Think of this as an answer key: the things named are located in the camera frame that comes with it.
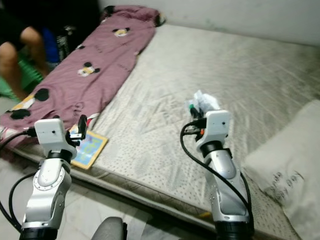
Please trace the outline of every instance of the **bed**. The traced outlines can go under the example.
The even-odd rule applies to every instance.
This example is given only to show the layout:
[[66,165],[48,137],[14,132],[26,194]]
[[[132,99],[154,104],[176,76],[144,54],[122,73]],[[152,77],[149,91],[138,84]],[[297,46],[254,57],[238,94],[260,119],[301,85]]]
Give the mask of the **bed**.
[[[93,131],[109,142],[90,170],[73,176],[187,222],[214,230],[205,172],[180,147],[190,119],[184,102],[197,90],[214,95],[233,117],[226,145],[240,163],[319,98],[320,51],[311,46],[165,24]],[[186,138],[189,149],[194,140]],[[14,150],[42,159],[38,145]],[[263,239],[297,240],[281,207],[248,179],[255,228]]]

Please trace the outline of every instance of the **black cable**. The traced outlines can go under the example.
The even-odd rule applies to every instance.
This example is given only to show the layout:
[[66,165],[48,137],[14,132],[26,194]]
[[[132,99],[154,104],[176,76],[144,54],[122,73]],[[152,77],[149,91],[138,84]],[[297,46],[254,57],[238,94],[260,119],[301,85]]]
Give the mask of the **black cable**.
[[252,234],[254,233],[255,229],[254,229],[254,216],[252,213],[252,206],[251,206],[251,198],[250,198],[250,191],[249,191],[249,186],[247,181],[244,181],[244,185],[247,191],[247,196],[248,196],[248,202],[247,200],[242,196],[242,194],[231,184],[228,182],[228,180],[226,180],[223,176],[221,176],[218,172],[216,172],[215,170],[213,170],[211,167],[208,167],[205,163],[203,163],[202,161],[200,161],[199,159],[197,159],[195,156],[193,156],[191,154],[191,152],[188,151],[188,149],[185,146],[184,143],[184,133],[187,127],[189,126],[197,126],[197,120],[196,121],[192,121],[187,123],[186,125],[183,126],[183,128],[181,129],[180,132],[180,143],[181,143],[181,147],[183,149],[183,151],[185,152],[185,154],[188,155],[189,158],[191,158],[193,161],[195,161],[197,164],[199,164],[200,166],[202,166],[203,168],[205,168],[206,170],[208,170],[210,173],[212,173],[213,175],[215,175],[217,178],[219,178],[224,184],[226,184],[238,197],[239,199],[243,202],[244,206],[246,207],[246,209],[248,210],[248,214],[249,214],[249,218],[250,218],[250,226],[251,226],[251,231]]
[[[16,133],[14,135],[11,135],[10,137],[6,138],[3,143],[0,145],[0,151],[5,147],[5,145],[7,145],[10,141],[12,141],[13,139],[21,136],[21,135],[26,135],[27,132],[26,131],[22,131],[19,133]],[[21,232],[21,225],[18,222],[15,222],[11,216],[8,214],[8,212],[5,210],[4,206],[2,205],[1,201],[0,201],[0,211],[2,212],[2,214],[4,215],[4,217],[9,221],[9,223],[11,223],[11,225],[18,231]]]
[[33,172],[33,173],[30,173],[28,175],[25,175],[23,176],[22,178],[20,178],[18,181],[16,181],[16,183],[12,186],[11,188],[11,191],[10,191],[10,194],[9,194],[9,211],[10,211],[10,214],[11,214],[11,217],[12,217],[12,220],[16,222],[17,226],[20,227],[21,229],[21,224],[19,223],[16,215],[15,215],[15,212],[14,212],[14,208],[13,208],[13,196],[14,196],[14,192],[15,192],[15,189],[16,187],[25,179],[27,178],[30,178],[32,177],[33,175],[35,175],[36,173]]

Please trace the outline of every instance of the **white wall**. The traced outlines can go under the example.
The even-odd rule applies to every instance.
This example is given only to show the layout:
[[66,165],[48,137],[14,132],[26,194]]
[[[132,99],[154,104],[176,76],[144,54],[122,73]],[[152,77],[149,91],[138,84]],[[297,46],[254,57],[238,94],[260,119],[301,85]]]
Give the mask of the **white wall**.
[[158,9],[167,23],[320,45],[320,0],[99,0]]

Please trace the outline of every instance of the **book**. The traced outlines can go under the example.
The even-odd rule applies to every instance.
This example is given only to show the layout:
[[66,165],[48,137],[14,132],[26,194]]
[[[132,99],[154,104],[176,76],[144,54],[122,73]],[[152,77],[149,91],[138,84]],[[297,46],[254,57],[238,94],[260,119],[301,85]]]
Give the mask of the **book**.
[[[78,126],[74,125],[70,130],[70,134],[78,132]],[[101,136],[92,131],[87,130],[84,140],[80,141],[80,146],[76,147],[77,154],[71,164],[88,170],[101,153],[102,149],[108,142],[108,138]]]

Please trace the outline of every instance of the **robotic arm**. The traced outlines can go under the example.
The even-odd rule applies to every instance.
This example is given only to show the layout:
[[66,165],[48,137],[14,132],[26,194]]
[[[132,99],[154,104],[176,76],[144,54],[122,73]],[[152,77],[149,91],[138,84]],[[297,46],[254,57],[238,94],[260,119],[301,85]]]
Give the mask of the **robotic arm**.
[[71,186],[70,163],[77,155],[78,140],[86,137],[87,118],[82,115],[77,134],[65,131],[59,118],[34,124],[46,159],[33,178],[33,192],[27,203],[20,240],[55,240],[61,224],[66,193]]
[[[207,100],[206,105],[208,106],[210,99],[207,98]],[[210,110],[205,113],[201,109],[201,103],[197,105],[198,109],[193,104],[189,108],[195,121],[187,125],[193,126],[193,130],[181,132],[181,137],[190,133],[197,134],[196,150],[204,157],[202,165],[210,170],[206,172],[205,177],[210,191],[217,239],[250,240],[254,233],[254,226],[248,185],[237,162],[233,160],[230,149],[223,148],[229,132],[231,114],[226,110],[220,110],[217,101],[211,102]],[[181,144],[186,151],[183,140]]]

